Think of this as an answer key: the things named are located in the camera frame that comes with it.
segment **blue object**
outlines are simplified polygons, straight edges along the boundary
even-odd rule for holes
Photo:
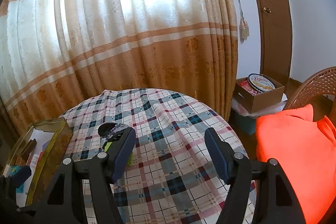
[[[125,168],[129,159],[130,154],[135,145],[136,134],[135,130],[132,128],[129,132],[128,137],[123,143],[117,157],[114,161],[114,172],[112,174],[112,181],[115,182],[122,177],[125,172]]]
[[[213,165],[215,166],[218,177],[227,182],[230,177],[228,172],[228,164],[209,128],[204,133],[204,141],[207,150],[209,151]]]
[[[12,177],[12,182],[16,188],[16,193],[23,193],[23,187],[25,181],[31,176],[32,170],[29,166],[13,166],[11,167],[10,176]]]
[[[242,131],[244,131],[246,134],[248,135],[252,135],[255,133],[255,124],[256,124],[256,119],[253,119],[251,117],[248,116],[242,116],[239,115],[237,112],[235,112],[235,122],[236,125],[239,127],[239,129],[241,129]]]

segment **hanging tassel ornament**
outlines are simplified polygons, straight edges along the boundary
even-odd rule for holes
[[[240,42],[241,44],[244,43],[244,41],[250,36],[250,29],[249,26],[244,18],[242,5],[240,3],[240,0],[238,0],[239,3],[239,10],[240,10],[240,25],[239,25],[239,34],[240,34]]]

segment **door knob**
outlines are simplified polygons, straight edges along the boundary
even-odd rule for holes
[[[266,14],[269,14],[270,12],[271,12],[271,9],[270,8],[266,8],[266,7],[264,7],[264,12],[266,13]]]

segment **wooden door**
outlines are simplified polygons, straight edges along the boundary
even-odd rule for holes
[[[261,32],[260,72],[286,84],[292,59],[292,21],[288,0],[257,0]]]

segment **gold tin container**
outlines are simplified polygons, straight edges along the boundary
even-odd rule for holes
[[[32,135],[34,128],[44,132],[54,132],[54,135],[36,167],[27,194],[26,206],[39,201],[43,196],[49,181],[55,174],[59,164],[62,162],[73,135],[73,132],[63,117],[31,123],[28,126],[26,135],[22,135],[14,145],[8,156],[7,164],[10,164],[13,159],[22,152]]]

